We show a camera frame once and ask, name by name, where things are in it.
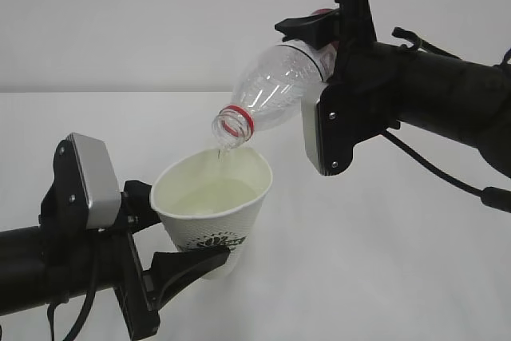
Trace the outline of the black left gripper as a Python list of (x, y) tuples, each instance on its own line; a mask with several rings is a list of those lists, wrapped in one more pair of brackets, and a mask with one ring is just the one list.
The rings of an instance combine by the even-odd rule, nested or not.
[(158, 311), (190, 284), (225, 265), (231, 253), (227, 247), (155, 252), (150, 268), (144, 270), (133, 235), (161, 223), (150, 204), (151, 191), (150, 184), (127, 180), (116, 221), (104, 232), (113, 257), (113, 290), (131, 340), (155, 335)]

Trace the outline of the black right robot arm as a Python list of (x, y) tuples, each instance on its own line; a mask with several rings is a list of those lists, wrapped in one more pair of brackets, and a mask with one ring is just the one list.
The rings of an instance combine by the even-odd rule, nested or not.
[(403, 46), (381, 43), (369, 0), (335, 1), (335, 10), (275, 27), (315, 49), (338, 46), (333, 74), (301, 102), (306, 153), (317, 171), (344, 172), (357, 144), (407, 123), (475, 148), (509, 175), (509, 64), (464, 61), (401, 28), (393, 34)]

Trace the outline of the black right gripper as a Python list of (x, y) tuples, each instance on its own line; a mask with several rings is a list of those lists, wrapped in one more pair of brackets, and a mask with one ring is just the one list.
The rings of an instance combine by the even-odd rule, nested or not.
[(317, 104), (317, 169), (324, 176), (344, 172), (357, 144), (401, 127), (394, 99), (401, 47), (378, 42), (369, 0), (335, 2), (339, 11), (316, 10), (275, 24), (284, 42), (339, 46), (335, 71)]

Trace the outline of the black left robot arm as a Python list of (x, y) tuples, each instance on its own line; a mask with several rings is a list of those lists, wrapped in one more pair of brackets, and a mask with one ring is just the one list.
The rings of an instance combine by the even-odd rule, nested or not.
[(48, 319), (69, 299), (84, 297), (67, 334), (74, 340), (98, 291), (113, 289), (132, 340), (155, 335), (160, 309), (199, 278), (224, 265), (223, 245), (156, 252), (143, 269), (134, 235), (160, 223), (150, 186), (119, 185), (101, 140), (71, 133), (55, 149), (53, 182), (38, 225), (1, 234), (1, 313), (46, 306)]

